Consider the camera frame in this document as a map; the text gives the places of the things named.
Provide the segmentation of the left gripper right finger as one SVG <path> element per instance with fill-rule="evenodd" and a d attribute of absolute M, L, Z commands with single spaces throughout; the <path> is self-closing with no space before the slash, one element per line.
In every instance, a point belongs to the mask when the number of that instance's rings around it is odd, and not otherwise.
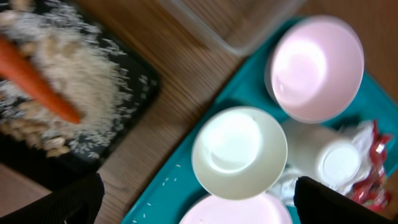
<path fill-rule="evenodd" d="M 302 224 L 394 223 L 309 177 L 296 181 L 294 205 Z"/>

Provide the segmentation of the white bowl with food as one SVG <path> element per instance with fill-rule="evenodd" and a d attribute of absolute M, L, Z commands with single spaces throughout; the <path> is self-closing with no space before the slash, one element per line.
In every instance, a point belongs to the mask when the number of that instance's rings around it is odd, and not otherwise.
<path fill-rule="evenodd" d="M 192 167 L 200 185 L 227 200 L 245 200 L 269 190 L 287 162 L 287 139 L 279 122 L 251 106 L 212 116 L 192 146 Z"/>

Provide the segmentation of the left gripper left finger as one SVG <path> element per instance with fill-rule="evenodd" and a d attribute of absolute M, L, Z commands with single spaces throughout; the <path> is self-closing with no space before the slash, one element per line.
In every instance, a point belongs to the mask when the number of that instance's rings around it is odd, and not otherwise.
<path fill-rule="evenodd" d="M 1 217 L 1 224 L 93 224 L 105 195 L 96 172 Z"/>

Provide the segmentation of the orange carrot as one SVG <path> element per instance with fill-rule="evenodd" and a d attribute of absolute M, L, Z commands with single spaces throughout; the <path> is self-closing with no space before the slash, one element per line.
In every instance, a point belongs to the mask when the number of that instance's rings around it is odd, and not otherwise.
<path fill-rule="evenodd" d="M 52 90 L 34 66 L 4 36 L 1 36 L 1 76 L 14 82 L 22 91 L 65 121 L 80 123 L 78 111 Z"/>

